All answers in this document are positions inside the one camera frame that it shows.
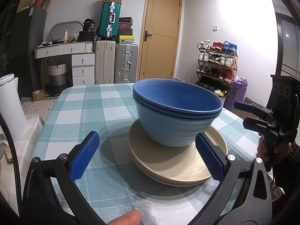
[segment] refrigerator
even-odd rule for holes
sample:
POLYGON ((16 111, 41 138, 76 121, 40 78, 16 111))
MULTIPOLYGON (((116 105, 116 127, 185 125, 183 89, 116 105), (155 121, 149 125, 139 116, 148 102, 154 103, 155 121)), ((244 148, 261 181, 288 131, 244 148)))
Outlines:
POLYGON ((40 90, 40 64, 35 48, 42 44, 47 13, 38 6, 18 12, 13 23, 10 42, 9 73, 19 77, 19 97, 32 97, 40 90))

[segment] wooden shelf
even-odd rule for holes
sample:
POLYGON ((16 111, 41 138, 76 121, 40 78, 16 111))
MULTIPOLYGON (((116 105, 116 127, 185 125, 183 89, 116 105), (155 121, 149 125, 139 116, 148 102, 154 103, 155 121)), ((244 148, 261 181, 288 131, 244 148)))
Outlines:
POLYGON ((215 64, 215 63, 212 63, 212 62, 205 62, 205 61, 198 61, 198 64, 200 65, 201 62, 203 63, 203 65, 208 63, 208 64, 212 64, 212 65, 215 65, 215 66, 223 67, 225 69, 237 70, 236 68, 234 68, 234 64, 232 65, 232 67, 227 67, 225 65, 219 65, 219 64, 215 64))
POLYGON ((224 83, 227 83, 227 84, 231 84, 232 83, 232 81, 233 81, 233 78, 232 78, 232 80, 230 81, 230 82, 228 82, 228 81, 225 81, 225 80, 223 80, 223 79, 219 79, 219 78, 215 78, 215 77, 211 77, 211 76, 209 76, 209 75, 207 75, 207 74, 204 74, 204 73, 199 73, 199 72, 197 72, 196 71, 196 74, 197 75, 201 75, 201 76, 204 76, 204 77, 208 77, 208 78, 211 78, 211 79, 213 79, 213 80, 218 80, 218 81, 220 81, 220 82, 224 82, 224 83))
POLYGON ((215 52, 219 54, 224 54, 224 55, 230 55, 230 56, 238 56, 234 52, 226 52, 226 51, 220 51, 220 50, 215 50, 215 49, 203 49, 203 48, 198 48, 199 51, 206 51, 206 52, 215 52))

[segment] bottle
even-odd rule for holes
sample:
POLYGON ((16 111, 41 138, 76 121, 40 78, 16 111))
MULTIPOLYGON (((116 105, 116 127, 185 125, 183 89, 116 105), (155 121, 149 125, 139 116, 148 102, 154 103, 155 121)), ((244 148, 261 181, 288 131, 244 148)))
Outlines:
POLYGON ((67 43, 67 38, 68 38, 68 31, 66 30, 64 32, 64 44, 67 43))

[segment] red sneaker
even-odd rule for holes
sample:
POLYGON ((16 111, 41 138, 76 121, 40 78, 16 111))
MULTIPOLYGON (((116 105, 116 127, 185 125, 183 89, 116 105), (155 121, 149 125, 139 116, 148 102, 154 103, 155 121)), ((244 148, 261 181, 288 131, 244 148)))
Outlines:
POLYGON ((229 69, 224 69, 224 71, 225 71, 224 80, 227 81, 227 82, 231 82, 232 77, 233 77, 232 71, 229 70, 229 69))
POLYGON ((222 48, 223 48, 223 43, 221 43, 221 42, 214 42, 213 44, 212 44, 212 46, 210 46, 210 48, 211 49, 215 49, 215 50, 222 50, 222 48))
POLYGON ((219 79, 224 80, 224 74, 225 74, 226 69, 220 69, 219 71, 219 79))

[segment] stacked bowls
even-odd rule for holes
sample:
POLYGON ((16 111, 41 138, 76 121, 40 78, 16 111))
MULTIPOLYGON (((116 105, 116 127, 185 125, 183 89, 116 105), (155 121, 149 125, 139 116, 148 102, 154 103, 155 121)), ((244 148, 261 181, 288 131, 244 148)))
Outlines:
POLYGON ((205 132, 223 107, 214 93, 178 80, 144 79, 133 86, 140 123, 156 142, 186 146, 205 132))

